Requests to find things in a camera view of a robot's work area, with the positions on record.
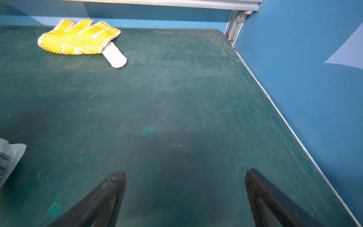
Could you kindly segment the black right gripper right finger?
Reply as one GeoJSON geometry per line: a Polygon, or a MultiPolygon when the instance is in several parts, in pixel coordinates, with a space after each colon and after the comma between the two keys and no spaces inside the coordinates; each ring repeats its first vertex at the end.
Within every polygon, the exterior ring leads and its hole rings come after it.
{"type": "Polygon", "coordinates": [[[244,179],[252,216],[257,227],[323,227],[287,197],[257,169],[244,179]]]}

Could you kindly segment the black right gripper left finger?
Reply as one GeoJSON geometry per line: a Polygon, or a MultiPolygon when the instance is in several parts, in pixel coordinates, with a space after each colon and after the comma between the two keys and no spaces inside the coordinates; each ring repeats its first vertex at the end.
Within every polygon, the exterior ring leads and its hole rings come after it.
{"type": "Polygon", "coordinates": [[[49,227],[114,227],[127,185],[124,171],[109,175],[49,227]]]}

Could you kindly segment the white purple oats bag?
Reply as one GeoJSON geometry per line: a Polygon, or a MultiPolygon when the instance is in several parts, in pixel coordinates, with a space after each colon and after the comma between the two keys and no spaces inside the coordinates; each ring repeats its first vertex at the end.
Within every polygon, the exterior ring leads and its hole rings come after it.
{"type": "Polygon", "coordinates": [[[5,139],[1,138],[1,184],[4,185],[20,159],[26,151],[25,144],[9,144],[5,139]]]}

